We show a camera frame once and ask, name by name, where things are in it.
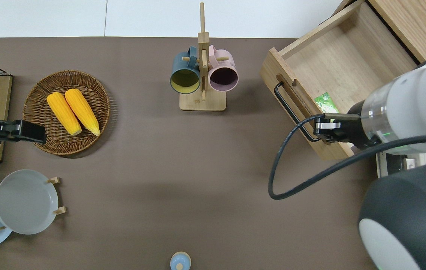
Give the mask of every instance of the white wall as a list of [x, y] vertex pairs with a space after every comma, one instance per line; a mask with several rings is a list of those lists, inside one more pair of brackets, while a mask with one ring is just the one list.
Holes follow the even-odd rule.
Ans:
[[[192, 36], [199, 0], [0, 0], [0, 37]], [[203, 0], [211, 37], [297, 38], [341, 0]]]

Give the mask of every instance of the green package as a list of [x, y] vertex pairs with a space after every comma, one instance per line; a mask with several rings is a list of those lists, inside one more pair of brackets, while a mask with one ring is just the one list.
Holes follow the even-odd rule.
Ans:
[[328, 92], [315, 98], [314, 101], [318, 104], [319, 109], [321, 109], [323, 113], [339, 113], [338, 108], [334, 105], [333, 99], [329, 96]]

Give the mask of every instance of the corn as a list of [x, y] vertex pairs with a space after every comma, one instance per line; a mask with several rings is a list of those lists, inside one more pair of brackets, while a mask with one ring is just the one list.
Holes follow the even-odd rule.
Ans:
[[49, 94], [46, 101], [70, 135], [78, 135], [81, 132], [78, 120], [76, 120], [75, 115], [61, 93], [53, 92]]
[[69, 106], [86, 129], [96, 136], [100, 135], [100, 126], [91, 107], [78, 89], [69, 89], [64, 94]]

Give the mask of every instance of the wooden cabinet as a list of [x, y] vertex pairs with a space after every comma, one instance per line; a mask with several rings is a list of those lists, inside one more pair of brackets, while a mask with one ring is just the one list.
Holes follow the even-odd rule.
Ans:
[[[413, 26], [411, 20], [424, 21]], [[325, 92], [339, 112], [346, 113], [376, 88], [424, 61], [424, 38], [423, 1], [344, 1], [331, 18], [305, 36], [281, 51], [272, 48], [260, 74], [273, 94], [283, 81], [279, 94], [300, 120], [321, 113], [314, 98]], [[305, 127], [312, 134], [312, 126]], [[353, 154], [350, 144], [310, 145], [322, 159]]]

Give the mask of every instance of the round woven tray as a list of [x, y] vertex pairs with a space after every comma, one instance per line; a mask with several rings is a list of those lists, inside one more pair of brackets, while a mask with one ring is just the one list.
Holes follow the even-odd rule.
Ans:
[[76, 70], [65, 70], [43, 78], [33, 87], [26, 98], [23, 120], [46, 128], [46, 143], [35, 143], [35, 145], [50, 154], [60, 156], [76, 154], [90, 147], [99, 138], [83, 125], [81, 125], [80, 134], [70, 135], [48, 106], [46, 97], [49, 94], [60, 92], [64, 95], [68, 89], [73, 88], [79, 89], [88, 101], [100, 125], [100, 136], [110, 117], [108, 94], [103, 85], [91, 75]]

